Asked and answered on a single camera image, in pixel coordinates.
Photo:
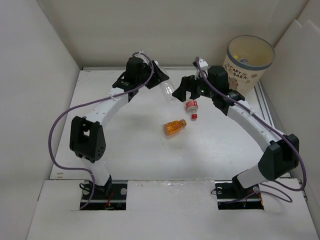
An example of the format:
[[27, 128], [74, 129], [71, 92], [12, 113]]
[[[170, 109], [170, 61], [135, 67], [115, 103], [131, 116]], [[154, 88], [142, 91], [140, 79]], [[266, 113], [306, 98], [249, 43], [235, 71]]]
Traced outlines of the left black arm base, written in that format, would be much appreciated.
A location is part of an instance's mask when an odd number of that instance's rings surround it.
[[124, 211], [127, 205], [127, 181], [114, 181], [109, 195], [105, 196], [95, 190], [92, 199], [87, 204], [91, 193], [88, 191], [92, 183], [80, 183], [82, 190], [79, 209], [83, 211]]

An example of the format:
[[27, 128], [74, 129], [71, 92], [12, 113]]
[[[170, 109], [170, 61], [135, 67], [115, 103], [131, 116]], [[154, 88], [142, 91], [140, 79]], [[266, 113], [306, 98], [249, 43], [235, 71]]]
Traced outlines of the large clear plastic bottle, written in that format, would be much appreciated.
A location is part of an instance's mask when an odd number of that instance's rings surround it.
[[173, 83], [170, 80], [166, 80], [160, 83], [159, 86], [167, 103], [172, 103], [174, 101], [172, 93], [175, 91]]

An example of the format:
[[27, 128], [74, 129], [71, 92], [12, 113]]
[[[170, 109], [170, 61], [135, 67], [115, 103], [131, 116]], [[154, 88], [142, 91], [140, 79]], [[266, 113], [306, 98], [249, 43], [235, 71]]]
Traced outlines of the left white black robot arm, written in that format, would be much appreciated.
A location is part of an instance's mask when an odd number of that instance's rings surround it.
[[102, 160], [106, 151], [104, 127], [138, 93], [137, 87], [144, 85], [152, 89], [167, 80], [169, 76], [157, 61], [148, 61], [143, 55], [132, 56], [125, 71], [112, 85], [110, 95], [115, 97], [102, 101], [85, 116], [72, 119], [69, 148], [94, 176], [94, 180], [85, 185], [86, 190], [92, 190], [103, 199], [112, 192], [112, 177]]

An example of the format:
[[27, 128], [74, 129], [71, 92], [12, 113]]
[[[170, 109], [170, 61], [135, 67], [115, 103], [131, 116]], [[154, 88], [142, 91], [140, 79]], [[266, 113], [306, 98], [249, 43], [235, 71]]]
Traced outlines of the clear bottle red label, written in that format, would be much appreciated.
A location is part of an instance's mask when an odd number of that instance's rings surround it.
[[198, 118], [198, 114], [197, 114], [198, 108], [199, 106], [196, 100], [189, 100], [185, 104], [185, 109], [189, 113], [192, 120], [196, 120]]

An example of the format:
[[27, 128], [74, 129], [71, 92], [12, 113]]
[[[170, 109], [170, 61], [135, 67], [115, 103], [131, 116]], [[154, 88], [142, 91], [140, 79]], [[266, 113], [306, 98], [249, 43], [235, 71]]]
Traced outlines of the blue label bottle white cap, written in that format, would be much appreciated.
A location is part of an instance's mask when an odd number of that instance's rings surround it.
[[241, 63], [247, 63], [247, 62], [248, 62], [248, 60], [247, 60], [246, 58], [244, 58], [244, 57], [243, 57], [243, 58], [240, 60], [240, 62], [241, 62]]

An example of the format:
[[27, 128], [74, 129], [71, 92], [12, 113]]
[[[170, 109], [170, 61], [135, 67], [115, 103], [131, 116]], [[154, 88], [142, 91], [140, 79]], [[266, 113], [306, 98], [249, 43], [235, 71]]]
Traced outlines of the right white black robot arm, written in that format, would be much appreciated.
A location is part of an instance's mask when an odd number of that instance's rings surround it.
[[222, 66], [211, 66], [200, 76], [185, 76], [173, 97], [186, 101], [187, 93], [195, 100], [200, 96], [210, 98], [214, 106], [238, 123], [259, 145], [263, 151], [260, 161], [232, 178], [231, 191], [243, 197], [252, 186], [274, 181], [299, 165], [299, 139], [294, 135], [274, 132], [260, 118], [249, 112], [245, 97], [229, 86], [227, 71]]

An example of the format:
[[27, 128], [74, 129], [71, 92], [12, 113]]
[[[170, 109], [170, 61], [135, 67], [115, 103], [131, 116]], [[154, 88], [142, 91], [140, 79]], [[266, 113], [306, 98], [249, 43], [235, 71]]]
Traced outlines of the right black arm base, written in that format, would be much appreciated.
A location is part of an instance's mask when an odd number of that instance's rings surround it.
[[249, 188], [238, 188], [231, 180], [218, 180], [214, 182], [211, 194], [216, 196], [219, 210], [264, 209], [258, 184]]

